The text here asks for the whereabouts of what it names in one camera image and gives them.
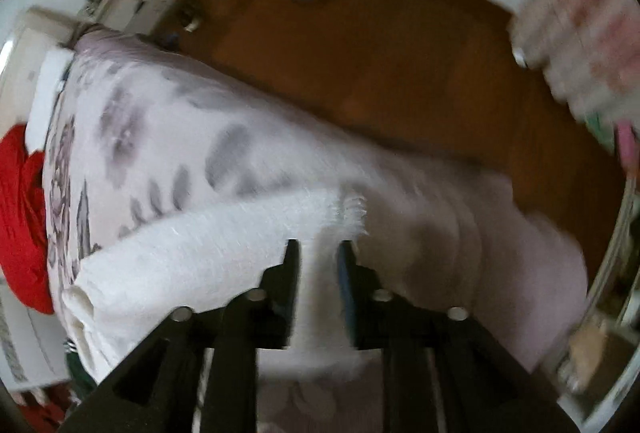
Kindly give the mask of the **white fringed knit garment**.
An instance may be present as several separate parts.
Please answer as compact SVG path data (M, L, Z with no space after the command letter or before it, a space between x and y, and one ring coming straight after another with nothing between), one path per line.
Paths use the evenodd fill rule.
M252 289L299 243L290 349L260 355L268 375L351 375L370 357L349 345L335 255L364 233L366 200L330 187L283 190L160 219L81 260L62 293L65 328L86 371L106 376L176 307L205 312Z

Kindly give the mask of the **dark green striped garment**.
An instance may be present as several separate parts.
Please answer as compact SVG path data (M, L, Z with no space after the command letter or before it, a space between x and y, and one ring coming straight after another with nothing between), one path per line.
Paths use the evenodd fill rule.
M71 339L66 339L63 347L67 370L70 374L70 385L76 397L84 401L98 385L82 364L75 343Z

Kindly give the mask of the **red garment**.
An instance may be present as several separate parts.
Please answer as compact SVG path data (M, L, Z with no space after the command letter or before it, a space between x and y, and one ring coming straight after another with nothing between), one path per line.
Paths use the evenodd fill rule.
M54 313L47 270L44 154L29 153L26 126L1 139L1 270L18 301L41 314Z

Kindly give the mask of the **pink floral plush blanket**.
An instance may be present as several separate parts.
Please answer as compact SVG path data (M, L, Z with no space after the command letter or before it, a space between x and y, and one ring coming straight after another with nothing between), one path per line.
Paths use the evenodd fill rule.
M442 156L394 153L193 59L107 30L78 41L46 144L48 271L62 293L81 260L181 212L283 190L366 200L358 259L416 306L469 311L527 371L582 317L582 251L524 213L510 179ZM351 375L268 375L263 432L376 432L378 357Z

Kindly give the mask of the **white shelf unit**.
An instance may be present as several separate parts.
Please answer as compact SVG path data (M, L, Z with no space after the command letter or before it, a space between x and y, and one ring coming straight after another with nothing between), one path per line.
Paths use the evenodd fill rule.
M17 18L1 51L1 136L27 121L47 52L66 45L76 26L74 18L42 7Z

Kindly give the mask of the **floral curtain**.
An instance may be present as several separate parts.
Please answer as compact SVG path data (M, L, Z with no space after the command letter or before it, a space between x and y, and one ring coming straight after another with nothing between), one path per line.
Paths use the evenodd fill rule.
M638 0L523 0L510 24L516 63L608 150L639 125Z

